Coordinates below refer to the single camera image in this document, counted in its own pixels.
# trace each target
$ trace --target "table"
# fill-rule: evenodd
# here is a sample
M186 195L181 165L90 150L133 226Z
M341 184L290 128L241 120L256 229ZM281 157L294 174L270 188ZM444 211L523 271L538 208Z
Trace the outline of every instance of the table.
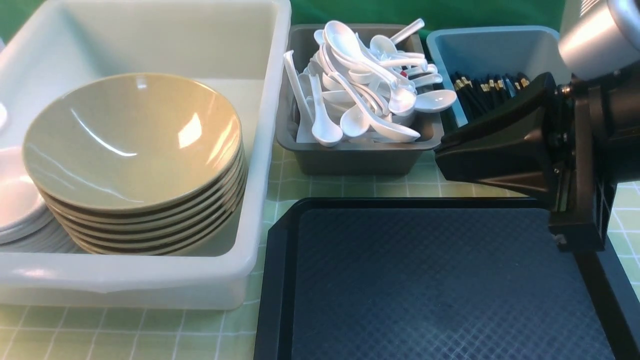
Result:
M233 311L0 306L0 360L250 360L260 306L266 234L304 197L505 197L449 183L426 152L403 177L307 177L273 147L258 262L246 302ZM609 237L640 299L640 183L619 187Z

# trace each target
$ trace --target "black tray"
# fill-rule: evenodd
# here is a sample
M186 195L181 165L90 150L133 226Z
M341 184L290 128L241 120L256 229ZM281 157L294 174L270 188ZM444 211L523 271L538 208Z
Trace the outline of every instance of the black tray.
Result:
M530 199L305 199L269 230L254 359L638 359L612 250Z

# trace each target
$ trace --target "chopsticks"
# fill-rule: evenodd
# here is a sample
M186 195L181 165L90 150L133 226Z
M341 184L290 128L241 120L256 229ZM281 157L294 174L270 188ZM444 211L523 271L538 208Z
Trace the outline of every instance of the chopsticks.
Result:
M472 121L504 104L529 85L529 78L519 72L515 77L505 74L487 75L471 79L466 74L455 72L451 83L468 121Z

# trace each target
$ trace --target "light blue plastic bin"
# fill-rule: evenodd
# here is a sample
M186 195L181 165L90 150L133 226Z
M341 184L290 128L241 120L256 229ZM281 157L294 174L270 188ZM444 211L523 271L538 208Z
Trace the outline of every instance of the light blue plastic bin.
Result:
M543 26L499 26L434 31L427 48L446 89L454 90L449 74L471 78L489 74L524 73L530 79L551 72L557 84L568 83L571 73L557 48L558 32ZM451 107L458 127L467 124L459 101Z

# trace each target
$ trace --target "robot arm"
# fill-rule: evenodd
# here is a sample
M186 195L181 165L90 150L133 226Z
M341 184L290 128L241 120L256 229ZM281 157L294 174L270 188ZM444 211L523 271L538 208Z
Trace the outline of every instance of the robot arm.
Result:
M572 82L541 74L443 137L436 163L445 178L534 197L550 210L561 251L603 250L617 184L640 180L638 8L600 0L584 12L559 42Z

